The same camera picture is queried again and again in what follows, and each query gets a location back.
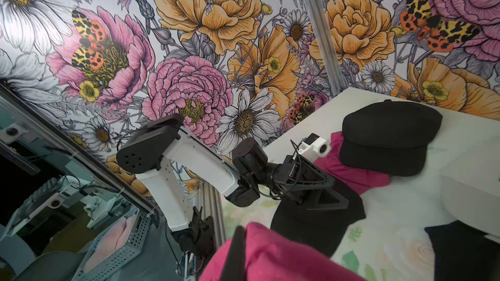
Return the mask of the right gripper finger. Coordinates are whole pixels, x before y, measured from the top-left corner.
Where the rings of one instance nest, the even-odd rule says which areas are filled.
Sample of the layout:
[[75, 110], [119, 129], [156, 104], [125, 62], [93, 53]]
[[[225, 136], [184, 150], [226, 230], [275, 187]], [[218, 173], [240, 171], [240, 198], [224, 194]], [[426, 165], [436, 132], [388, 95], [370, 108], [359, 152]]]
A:
[[234, 232], [219, 281], [246, 280], [246, 229], [238, 226]]

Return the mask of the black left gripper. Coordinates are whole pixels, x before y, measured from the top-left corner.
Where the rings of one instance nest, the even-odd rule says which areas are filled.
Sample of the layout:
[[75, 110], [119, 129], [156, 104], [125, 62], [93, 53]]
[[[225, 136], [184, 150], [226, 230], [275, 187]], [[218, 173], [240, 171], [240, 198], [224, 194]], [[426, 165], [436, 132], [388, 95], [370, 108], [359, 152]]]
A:
[[271, 190], [311, 211], [347, 209], [349, 199], [339, 190], [337, 179], [301, 155], [287, 156], [282, 164], [269, 165]]

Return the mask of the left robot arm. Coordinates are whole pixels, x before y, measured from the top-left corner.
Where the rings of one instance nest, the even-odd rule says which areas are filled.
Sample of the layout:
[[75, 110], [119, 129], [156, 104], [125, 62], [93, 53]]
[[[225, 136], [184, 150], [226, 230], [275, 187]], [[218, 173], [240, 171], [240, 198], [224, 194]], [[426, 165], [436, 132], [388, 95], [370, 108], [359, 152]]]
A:
[[244, 208], [260, 198], [265, 186], [279, 199], [296, 202], [312, 212], [345, 210], [356, 193], [338, 178], [322, 172], [307, 151], [322, 157], [329, 147], [320, 139], [297, 144], [282, 163], [271, 163], [254, 138], [244, 139], [226, 161], [202, 143], [172, 114], [135, 130], [117, 147], [116, 160], [134, 174], [153, 196], [166, 218], [173, 239], [183, 252], [205, 258], [215, 248], [214, 220], [191, 205], [173, 170], [173, 163], [199, 175], [230, 203]]

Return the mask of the pink cap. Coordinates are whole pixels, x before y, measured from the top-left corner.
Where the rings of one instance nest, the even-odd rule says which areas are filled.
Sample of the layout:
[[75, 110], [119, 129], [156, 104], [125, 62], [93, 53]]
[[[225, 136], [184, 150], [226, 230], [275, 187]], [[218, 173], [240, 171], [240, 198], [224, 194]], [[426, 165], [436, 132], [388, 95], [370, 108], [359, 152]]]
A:
[[[246, 229], [246, 280], [362, 280], [316, 249], [282, 237], [257, 222]], [[219, 280], [232, 238], [205, 267], [201, 280]]]
[[361, 195], [372, 188], [385, 187], [389, 185], [390, 179], [388, 174], [343, 165], [339, 159], [341, 147], [344, 141], [342, 132], [338, 131], [332, 133], [330, 138], [331, 150], [326, 157], [319, 157], [314, 162], [319, 169], [340, 179], [358, 195]]

